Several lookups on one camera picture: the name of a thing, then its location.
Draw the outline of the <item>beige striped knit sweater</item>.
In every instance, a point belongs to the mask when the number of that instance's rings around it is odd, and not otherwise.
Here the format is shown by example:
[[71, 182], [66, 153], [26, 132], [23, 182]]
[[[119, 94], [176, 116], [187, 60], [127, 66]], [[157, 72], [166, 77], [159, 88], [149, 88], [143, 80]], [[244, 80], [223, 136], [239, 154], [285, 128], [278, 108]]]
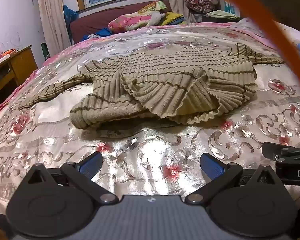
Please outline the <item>beige striped knit sweater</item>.
[[276, 55], [264, 55], [238, 43], [227, 51], [179, 46], [148, 50], [90, 61], [73, 77], [51, 84], [20, 109], [54, 99], [81, 83], [93, 91], [70, 111], [80, 129], [104, 122], [157, 116], [193, 125], [229, 113], [255, 94], [257, 64], [281, 64]]

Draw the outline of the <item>blue clothes pile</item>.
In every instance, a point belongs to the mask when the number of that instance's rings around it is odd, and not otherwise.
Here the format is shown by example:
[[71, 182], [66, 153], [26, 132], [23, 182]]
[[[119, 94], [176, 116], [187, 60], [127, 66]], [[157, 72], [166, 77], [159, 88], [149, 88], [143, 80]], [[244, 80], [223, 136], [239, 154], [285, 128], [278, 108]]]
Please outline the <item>blue clothes pile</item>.
[[82, 41], [90, 39], [90, 38], [99, 38], [99, 37], [107, 37], [112, 35], [112, 32], [109, 28], [103, 28], [96, 33], [89, 34], [89, 35], [84, 35], [82, 38]]

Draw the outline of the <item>green bottle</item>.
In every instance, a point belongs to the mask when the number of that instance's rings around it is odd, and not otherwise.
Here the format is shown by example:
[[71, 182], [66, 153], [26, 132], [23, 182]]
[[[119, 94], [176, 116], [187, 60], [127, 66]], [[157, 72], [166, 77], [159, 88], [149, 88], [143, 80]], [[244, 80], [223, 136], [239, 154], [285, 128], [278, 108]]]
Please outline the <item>green bottle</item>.
[[47, 48], [47, 44], [45, 42], [41, 44], [41, 48], [42, 48], [44, 59], [45, 60], [49, 59], [50, 58], [50, 53], [49, 53], [49, 50]]

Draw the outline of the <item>wooden bedside desk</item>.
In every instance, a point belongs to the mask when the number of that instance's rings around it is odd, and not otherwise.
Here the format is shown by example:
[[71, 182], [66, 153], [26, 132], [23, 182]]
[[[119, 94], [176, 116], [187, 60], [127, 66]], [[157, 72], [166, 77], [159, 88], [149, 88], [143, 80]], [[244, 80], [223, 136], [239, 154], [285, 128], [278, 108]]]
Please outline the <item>wooden bedside desk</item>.
[[0, 104], [37, 70], [31, 45], [0, 63]]

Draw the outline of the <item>white floral pillow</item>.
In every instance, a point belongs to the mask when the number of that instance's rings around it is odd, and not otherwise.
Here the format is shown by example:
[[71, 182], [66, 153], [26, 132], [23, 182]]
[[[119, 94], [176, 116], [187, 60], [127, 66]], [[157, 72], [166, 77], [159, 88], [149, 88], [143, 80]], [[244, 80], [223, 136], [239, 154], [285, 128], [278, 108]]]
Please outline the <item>white floral pillow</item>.
[[253, 38], [273, 49], [276, 49], [278, 44], [277, 37], [275, 38], [276, 42], [273, 43], [275, 34], [279, 33], [279, 37], [285, 37], [285, 40], [289, 41], [291, 45], [297, 47], [300, 44], [300, 31], [276, 21], [272, 21], [270, 24], [270, 20], [266, 20], [266, 23], [259, 26], [252, 19], [243, 18], [231, 27], [237, 31], [251, 34]]

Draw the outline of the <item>dark red sofa bench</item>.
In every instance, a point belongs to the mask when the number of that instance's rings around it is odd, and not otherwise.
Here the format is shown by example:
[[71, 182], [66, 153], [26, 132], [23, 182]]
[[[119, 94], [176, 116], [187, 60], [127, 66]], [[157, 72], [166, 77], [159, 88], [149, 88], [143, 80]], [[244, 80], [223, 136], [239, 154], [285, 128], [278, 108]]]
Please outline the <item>dark red sofa bench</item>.
[[[163, 0], [169, 11], [172, 11], [169, 1]], [[84, 35], [96, 33], [97, 31], [107, 28], [109, 22], [117, 17], [136, 12], [144, 6], [152, 2], [143, 2], [130, 5], [124, 5], [121, 7], [114, 7], [99, 12], [92, 13], [87, 16], [81, 16], [70, 24], [70, 30], [74, 43], [82, 41]]]

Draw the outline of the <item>blue plastic bag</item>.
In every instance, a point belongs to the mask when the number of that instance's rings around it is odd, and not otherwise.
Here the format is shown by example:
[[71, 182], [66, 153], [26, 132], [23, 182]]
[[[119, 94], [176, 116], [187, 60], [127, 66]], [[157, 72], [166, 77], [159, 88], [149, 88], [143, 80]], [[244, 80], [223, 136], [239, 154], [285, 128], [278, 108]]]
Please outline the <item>blue plastic bag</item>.
[[69, 9], [67, 5], [63, 5], [63, 12], [66, 28], [70, 30], [70, 24], [78, 19], [78, 13]]

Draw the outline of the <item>light green folded cloth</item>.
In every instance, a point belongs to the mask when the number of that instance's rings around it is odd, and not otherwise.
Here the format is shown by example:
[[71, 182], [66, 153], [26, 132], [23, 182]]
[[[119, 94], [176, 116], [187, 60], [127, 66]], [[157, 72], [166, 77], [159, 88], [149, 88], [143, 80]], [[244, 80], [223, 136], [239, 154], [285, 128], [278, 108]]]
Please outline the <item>light green folded cloth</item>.
[[228, 19], [228, 20], [239, 19], [239, 16], [222, 10], [215, 10], [215, 11], [208, 12], [205, 14], [205, 16], [212, 17], [212, 18]]

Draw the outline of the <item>yellow folded cloth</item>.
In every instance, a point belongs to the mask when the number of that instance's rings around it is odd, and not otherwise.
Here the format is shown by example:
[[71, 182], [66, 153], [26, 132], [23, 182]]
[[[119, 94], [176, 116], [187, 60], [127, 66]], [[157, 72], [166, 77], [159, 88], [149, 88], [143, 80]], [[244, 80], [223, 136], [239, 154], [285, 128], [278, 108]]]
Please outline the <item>yellow folded cloth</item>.
[[174, 12], [167, 12], [165, 16], [161, 19], [159, 25], [178, 25], [179, 23], [184, 22], [185, 19], [183, 17], [183, 14], [178, 14]]

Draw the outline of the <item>colourful cartoon poster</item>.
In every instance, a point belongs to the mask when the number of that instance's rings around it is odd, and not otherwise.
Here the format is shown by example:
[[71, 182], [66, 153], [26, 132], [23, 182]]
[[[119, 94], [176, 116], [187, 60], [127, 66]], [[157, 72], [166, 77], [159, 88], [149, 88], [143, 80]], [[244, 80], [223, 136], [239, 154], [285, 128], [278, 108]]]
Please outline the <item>colourful cartoon poster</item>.
[[228, 1], [224, 0], [224, 11], [229, 12], [231, 14], [236, 14], [235, 6]]

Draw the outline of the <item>pink floral folded quilt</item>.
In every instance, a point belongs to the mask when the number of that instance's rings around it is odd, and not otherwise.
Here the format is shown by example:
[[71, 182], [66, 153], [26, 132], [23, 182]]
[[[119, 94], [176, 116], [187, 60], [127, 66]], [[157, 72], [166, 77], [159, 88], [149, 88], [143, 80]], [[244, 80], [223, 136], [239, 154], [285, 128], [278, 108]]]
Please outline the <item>pink floral folded quilt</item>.
[[163, 1], [155, 1], [136, 12], [117, 17], [109, 22], [108, 29], [113, 34], [118, 34], [143, 27], [156, 26], [163, 22], [168, 13], [168, 7]]

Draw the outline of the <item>dark floral fabric bundle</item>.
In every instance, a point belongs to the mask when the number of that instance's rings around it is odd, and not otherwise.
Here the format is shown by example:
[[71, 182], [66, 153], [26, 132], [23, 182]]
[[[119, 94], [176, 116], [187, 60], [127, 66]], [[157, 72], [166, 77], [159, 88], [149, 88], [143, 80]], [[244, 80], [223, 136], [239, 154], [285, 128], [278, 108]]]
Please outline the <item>dark floral fabric bundle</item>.
[[206, 14], [218, 9], [219, 0], [183, 0], [190, 11]]

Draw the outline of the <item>beige left curtain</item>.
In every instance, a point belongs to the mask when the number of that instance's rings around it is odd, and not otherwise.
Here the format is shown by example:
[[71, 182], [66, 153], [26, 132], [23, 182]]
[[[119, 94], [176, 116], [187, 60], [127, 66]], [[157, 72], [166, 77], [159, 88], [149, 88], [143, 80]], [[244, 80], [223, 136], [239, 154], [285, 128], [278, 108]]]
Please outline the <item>beige left curtain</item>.
[[63, 0], [38, 0], [45, 42], [51, 56], [70, 46], [66, 28]]

